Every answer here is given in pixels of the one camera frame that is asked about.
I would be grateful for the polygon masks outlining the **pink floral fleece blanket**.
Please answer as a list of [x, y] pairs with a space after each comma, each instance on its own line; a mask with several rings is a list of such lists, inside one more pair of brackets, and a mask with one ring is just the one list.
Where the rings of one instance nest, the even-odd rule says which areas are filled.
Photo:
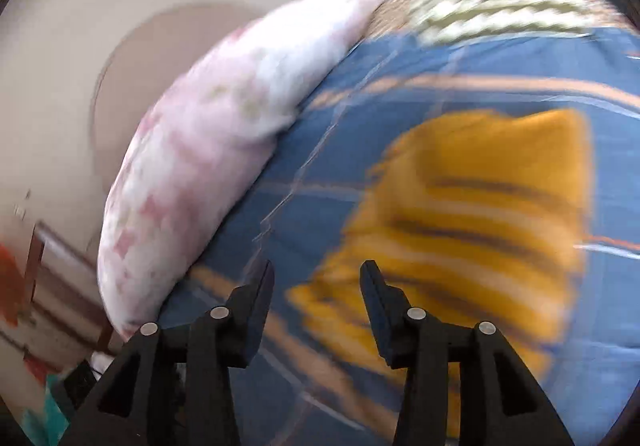
[[254, 184], [383, 0], [294, 0], [234, 30], [144, 114], [106, 197], [98, 286], [130, 338]]

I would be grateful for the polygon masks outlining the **yellow striped knit sweater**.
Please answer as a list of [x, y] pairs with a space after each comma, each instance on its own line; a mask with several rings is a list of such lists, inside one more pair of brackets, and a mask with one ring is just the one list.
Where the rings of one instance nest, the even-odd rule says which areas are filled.
[[288, 290], [307, 331], [342, 362], [404, 382], [378, 354], [360, 293], [372, 260], [412, 304], [448, 324], [494, 322], [535, 377], [548, 374], [586, 267], [585, 118], [444, 114], [396, 138], [372, 173], [340, 245]]

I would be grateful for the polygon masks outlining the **green white-dotted bolster pillow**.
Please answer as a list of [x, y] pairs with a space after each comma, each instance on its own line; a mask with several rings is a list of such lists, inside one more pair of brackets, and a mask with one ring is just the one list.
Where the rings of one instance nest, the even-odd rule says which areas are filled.
[[500, 36], [588, 36], [593, 30], [638, 30], [608, 0], [385, 0], [365, 35], [412, 34], [426, 46]]

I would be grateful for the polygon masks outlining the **blue plaid bed cover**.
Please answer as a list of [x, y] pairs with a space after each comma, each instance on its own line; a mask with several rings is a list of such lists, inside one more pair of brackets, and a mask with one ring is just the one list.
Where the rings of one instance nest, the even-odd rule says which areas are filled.
[[245, 445], [387, 445], [405, 375], [359, 288], [378, 263], [447, 324], [488, 320], [578, 445], [639, 382], [639, 37], [364, 42], [305, 102], [160, 314], [192, 322], [254, 258], [276, 285], [231, 384]]

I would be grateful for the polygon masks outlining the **rounded beige headboard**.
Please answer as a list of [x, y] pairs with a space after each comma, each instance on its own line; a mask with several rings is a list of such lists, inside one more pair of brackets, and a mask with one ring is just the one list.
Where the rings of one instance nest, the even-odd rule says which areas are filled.
[[263, 14], [237, 2], [186, 3], [152, 16], [122, 39], [96, 80], [92, 100], [93, 161], [104, 192], [146, 110], [217, 42]]

